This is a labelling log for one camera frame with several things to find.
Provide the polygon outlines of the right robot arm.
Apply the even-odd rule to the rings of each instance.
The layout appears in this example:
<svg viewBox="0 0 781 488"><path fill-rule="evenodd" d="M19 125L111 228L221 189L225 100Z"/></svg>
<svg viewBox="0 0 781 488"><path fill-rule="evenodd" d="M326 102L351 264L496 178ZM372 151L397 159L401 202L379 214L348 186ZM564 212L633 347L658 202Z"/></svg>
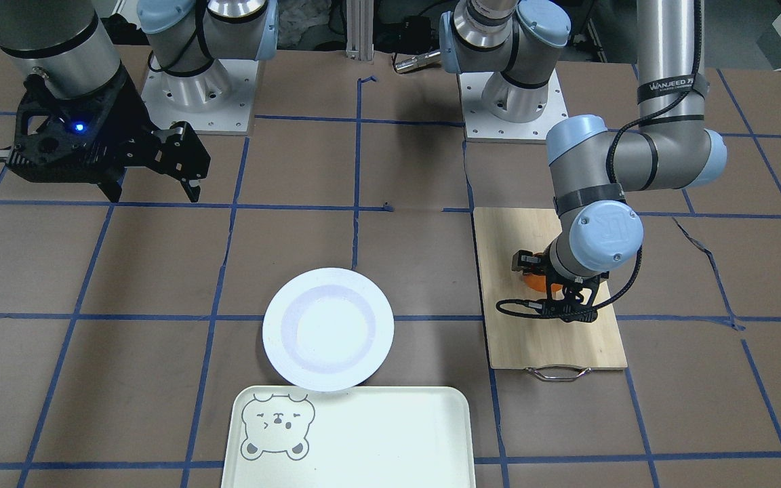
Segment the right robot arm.
<svg viewBox="0 0 781 488"><path fill-rule="evenodd" d="M140 1L140 30L173 109L168 126L152 120L144 98L89 1L0 1L0 50L24 84L14 141L0 163L28 182L98 186L118 203L128 167L146 167L182 185L192 203L210 155L195 114L242 108L225 66L273 58L276 1Z"/></svg>

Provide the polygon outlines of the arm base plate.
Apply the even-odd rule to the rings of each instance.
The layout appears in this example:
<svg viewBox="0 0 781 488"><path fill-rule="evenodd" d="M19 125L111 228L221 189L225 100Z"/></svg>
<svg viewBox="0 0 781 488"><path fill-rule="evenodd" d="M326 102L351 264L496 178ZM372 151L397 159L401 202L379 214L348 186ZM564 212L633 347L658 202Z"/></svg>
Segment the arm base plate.
<svg viewBox="0 0 781 488"><path fill-rule="evenodd" d="M154 124L186 121L199 135L247 136L261 62L215 60L195 77L149 73L142 99Z"/></svg>
<svg viewBox="0 0 781 488"><path fill-rule="evenodd" d="M500 73L462 73L458 83L467 142L543 144L568 118L555 70L536 89L511 85Z"/></svg>

